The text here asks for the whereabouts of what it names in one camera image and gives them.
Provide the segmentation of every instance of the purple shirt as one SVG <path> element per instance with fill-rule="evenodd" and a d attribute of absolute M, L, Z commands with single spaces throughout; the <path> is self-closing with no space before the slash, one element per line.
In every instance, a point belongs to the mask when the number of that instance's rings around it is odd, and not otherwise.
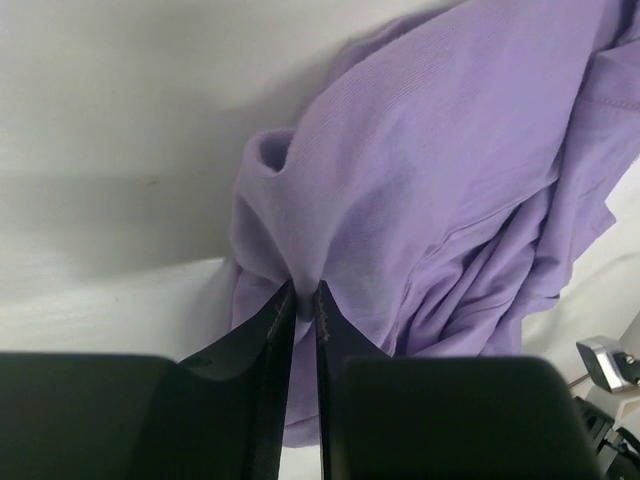
<path fill-rule="evenodd" d="M 640 152 L 636 2 L 469 0 L 350 47 L 295 129 L 246 147 L 233 326 L 325 279 L 389 354 L 517 354 Z M 296 342 L 290 446 L 318 442 L 308 323 Z"/>

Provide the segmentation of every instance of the fabric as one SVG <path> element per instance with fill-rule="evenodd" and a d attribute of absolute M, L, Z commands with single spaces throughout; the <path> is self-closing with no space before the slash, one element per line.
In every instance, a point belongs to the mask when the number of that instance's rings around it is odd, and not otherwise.
<path fill-rule="evenodd" d="M 324 279 L 389 354 L 517 354 L 640 152 L 636 3 L 469 0 L 349 48 L 297 128 L 246 146 L 232 325 Z M 306 315 L 289 446 L 318 442 Z"/>

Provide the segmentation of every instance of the white surface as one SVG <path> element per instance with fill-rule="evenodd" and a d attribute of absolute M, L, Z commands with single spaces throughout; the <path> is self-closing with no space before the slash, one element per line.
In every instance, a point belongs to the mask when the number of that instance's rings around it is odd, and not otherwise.
<path fill-rule="evenodd" d="M 216 338 L 244 142 L 293 123 L 351 37 L 440 3 L 3 2 L 0 350 L 178 359 Z M 558 308 L 526 322 L 568 377 L 576 339 L 640 310 L 639 178 Z M 319 478 L 317 450 L 284 459 L 283 478 Z"/>

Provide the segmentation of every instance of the purple cloth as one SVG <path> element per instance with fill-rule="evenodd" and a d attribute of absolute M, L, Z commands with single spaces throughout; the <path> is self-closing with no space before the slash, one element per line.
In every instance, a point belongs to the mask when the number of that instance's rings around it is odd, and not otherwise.
<path fill-rule="evenodd" d="M 246 146 L 233 326 L 325 279 L 389 354 L 517 354 L 640 152 L 636 1 L 469 0 L 349 48 L 297 128 Z M 296 342 L 290 446 L 318 442 L 308 323 Z"/>

